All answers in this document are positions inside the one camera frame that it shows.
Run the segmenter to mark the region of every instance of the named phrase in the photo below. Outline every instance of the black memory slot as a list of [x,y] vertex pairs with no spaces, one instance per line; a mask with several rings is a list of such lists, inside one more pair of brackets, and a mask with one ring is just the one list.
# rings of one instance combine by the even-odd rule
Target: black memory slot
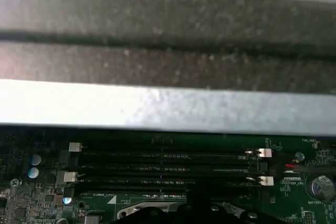
[[133,163],[133,164],[125,164],[125,163],[111,163],[108,165],[103,164],[88,164],[88,165],[80,165],[77,167],[77,171],[81,173],[82,170],[128,170],[128,171],[151,171],[151,172],[216,172],[220,170],[255,170],[258,171],[258,163],[257,162],[232,162],[232,163],[222,163],[222,164],[207,164],[207,165],[199,165],[199,164],[141,164],[141,163]]
[[[84,183],[98,183],[98,184],[113,184],[113,185],[169,185],[169,186],[183,186],[186,184],[209,184],[212,183],[204,178],[148,178],[148,177],[94,177],[94,176],[85,176],[81,179],[81,182]],[[259,184],[255,181],[248,181],[246,178],[226,178],[226,179],[217,179],[216,184],[221,186],[234,186],[234,185],[251,185],[258,186]]]
[[170,151],[174,153],[183,152],[198,152],[198,153],[227,153],[227,154],[244,154],[246,150],[255,150],[255,148],[243,148],[243,147],[227,147],[227,146],[191,146],[191,145],[132,145],[132,150],[130,150],[130,145],[124,144],[94,144],[83,143],[83,146],[87,150],[92,152],[146,152],[146,151]]
[[111,173],[104,173],[103,171],[95,171],[90,170],[87,173],[84,173],[83,176],[88,177],[148,177],[148,178],[207,178],[207,179],[246,179],[246,177],[255,177],[256,174],[250,174],[250,173],[223,173],[223,172],[215,172],[215,173],[176,173],[176,172],[124,172],[124,171],[114,171]]
[[234,161],[247,161],[253,160],[248,156],[234,156],[234,155],[222,155],[222,154],[168,154],[168,153],[81,153],[78,156],[79,164],[87,163],[160,163],[165,164],[216,164],[223,162]]

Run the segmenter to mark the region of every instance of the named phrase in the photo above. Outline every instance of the green circuit board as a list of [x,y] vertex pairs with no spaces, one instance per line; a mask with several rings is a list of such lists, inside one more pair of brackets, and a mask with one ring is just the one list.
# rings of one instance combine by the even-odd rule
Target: green circuit board
[[[190,133],[159,133],[159,132],[121,132],[121,131],[83,131],[38,129],[27,138],[26,131],[10,128],[11,137],[0,138],[0,147],[10,145],[9,153],[12,159],[6,159],[1,154],[2,198],[7,199],[7,206],[0,208],[0,223],[8,224],[56,224],[65,218],[70,224],[84,224],[85,216],[90,212],[102,213],[101,224],[108,224],[117,219],[118,212],[132,204],[142,201],[184,201],[183,195],[158,196],[151,194],[114,194],[83,193],[76,196],[69,204],[62,202],[62,185],[48,185],[45,182],[50,174],[57,174],[62,169],[59,163],[59,150],[66,150],[69,141],[79,142],[84,138],[89,140],[104,140],[106,145],[125,142],[130,146],[136,144],[171,143],[183,146],[213,146],[213,147],[257,147],[271,148],[276,152],[304,154],[303,164],[309,166],[324,165],[336,162],[335,152],[319,143],[325,138],[299,136],[260,136],[260,135],[222,135],[222,134],[190,134]],[[17,172],[24,166],[25,160],[33,153],[45,161],[42,162],[39,177],[36,179],[22,179],[18,188],[6,187],[9,173],[8,166]],[[310,186],[309,174],[284,173],[277,178],[273,186],[267,186],[253,197],[237,197],[230,204],[251,209],[256,208],[266,214],[292,224],[333,224],[336,223],[336,201],[320,201],[308,192]]]

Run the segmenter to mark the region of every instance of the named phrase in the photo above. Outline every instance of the motherboard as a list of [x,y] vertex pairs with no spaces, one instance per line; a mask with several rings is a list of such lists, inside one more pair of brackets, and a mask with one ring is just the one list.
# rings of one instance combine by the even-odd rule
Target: motherboard
[[2,127],[0,223],[110,224],[198,184],[229,209],[333,224],[334,163],[325,137]]

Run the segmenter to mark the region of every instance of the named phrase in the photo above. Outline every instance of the white connector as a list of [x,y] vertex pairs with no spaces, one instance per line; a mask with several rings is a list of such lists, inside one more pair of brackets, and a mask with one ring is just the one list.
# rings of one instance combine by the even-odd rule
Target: white connector
[[64,182],[76,182],[78,173],[75,172],[65,172]]
[[69,152],[81,152],[81,151],[82,151],[82,143],[69,144]]
[[259,157],[272,157],[272,149],[269,148],[261,148],[258,149]]
[[272,176],[261,176],[260,178],[260,184],[262,186],[273,186],[274,185],[274,178]]

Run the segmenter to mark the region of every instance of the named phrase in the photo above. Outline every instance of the red wire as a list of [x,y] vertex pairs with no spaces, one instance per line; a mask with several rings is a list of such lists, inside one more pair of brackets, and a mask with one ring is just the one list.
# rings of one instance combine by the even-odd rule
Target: red wire
[[292,164],[286,164],[286,168],[294,168],[295,165],[292,165]]

